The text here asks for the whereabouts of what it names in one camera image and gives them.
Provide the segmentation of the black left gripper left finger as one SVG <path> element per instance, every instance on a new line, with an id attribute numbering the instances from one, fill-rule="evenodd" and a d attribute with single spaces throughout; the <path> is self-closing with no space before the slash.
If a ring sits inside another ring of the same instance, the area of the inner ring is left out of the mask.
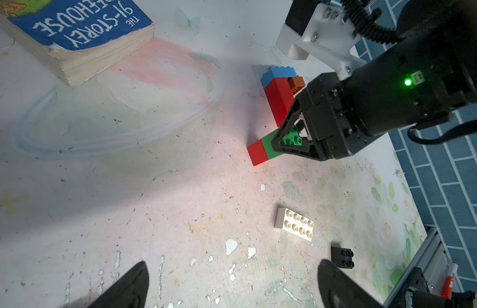
<path id="1" fill-rule="evenodd" d="M 89 308 L 145 307 L 148 290 L 149 272 L 147 264 L 141 261 L 91 303 Z"/>

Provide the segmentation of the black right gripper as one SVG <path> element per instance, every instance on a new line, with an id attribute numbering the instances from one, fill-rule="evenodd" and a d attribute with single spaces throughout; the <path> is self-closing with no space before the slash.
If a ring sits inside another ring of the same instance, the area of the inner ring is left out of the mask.
<path id="1" fill-rule="evenodd" d="M 326 161 L 355 155 L 379 139 L 368 136 L 342 102 L 335 73 L 323 73 L 296 96 L 271 140 L 277 153 Z"/>

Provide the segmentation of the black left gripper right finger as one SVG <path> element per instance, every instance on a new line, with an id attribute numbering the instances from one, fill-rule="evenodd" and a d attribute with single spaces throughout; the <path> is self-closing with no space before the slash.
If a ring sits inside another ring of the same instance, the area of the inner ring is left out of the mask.
<path id="1" fill-rule="evenodd" d="M 327 259 L 323 259 L 318 267 L 318 285 L 325 307 L 383 308 L 379 302 Z"/>

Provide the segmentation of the green lego brick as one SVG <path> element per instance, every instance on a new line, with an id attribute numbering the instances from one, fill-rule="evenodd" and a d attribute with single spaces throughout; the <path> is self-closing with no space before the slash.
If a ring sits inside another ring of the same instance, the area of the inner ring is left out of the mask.
<path id="1" fill-rule="evenodd" d="M 277 156 L 280 156 L 281 153 L 275 152 L 271 145 L 273 137 L 278 132 L 278 129 L 261 138 L 264 145 L 265 151 L 268 155 L 268 159 L 274 159 Z M 285 134 L 285 136 L 279 141 L 280 146 L 302 146 L 303 140 L 299 135 L 299 129 L 296 125 L 293 125 L 290 130 Z"/>

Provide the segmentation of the light blue long lego brick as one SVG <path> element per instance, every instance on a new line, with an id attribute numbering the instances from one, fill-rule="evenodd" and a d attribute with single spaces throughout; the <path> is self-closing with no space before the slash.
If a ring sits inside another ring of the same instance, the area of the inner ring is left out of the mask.
<path id="1" fill-rule="evenodd" d="M 268 70 L 262 75 L 260 81 L 265 89 L 275 78 L 297 77 L 295 70 L 291 67 L 268 67 Z"/>

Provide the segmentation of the red base lego brick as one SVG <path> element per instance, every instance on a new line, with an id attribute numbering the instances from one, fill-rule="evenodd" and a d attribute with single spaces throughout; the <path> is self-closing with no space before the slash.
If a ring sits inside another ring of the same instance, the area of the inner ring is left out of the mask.
<path id="1" fill-rule="evenodd" d="M 277 127 L 281 127 L 285 121 L 293 104 L 293 100 L 273 100 L 269 102 L 269 106 L 273 113 L 273 117 Z"/>

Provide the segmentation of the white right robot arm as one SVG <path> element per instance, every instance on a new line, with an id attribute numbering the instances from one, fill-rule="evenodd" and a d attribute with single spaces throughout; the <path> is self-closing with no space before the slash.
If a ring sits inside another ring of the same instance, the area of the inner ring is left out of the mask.
<path id="1" fill-rule="evenodd" d="M 366 1 L 294 1 L 277 40 L 288 57 L 331 68 L 295 97 L 272 138 L 277 153 L 326 161 L 355 155 L 407 127 L 440 145 L 477 133 L 477 119 L 435 139 L 420 130 L 477 103 L 477 1 L 409 1 L 395 28 Z"/>

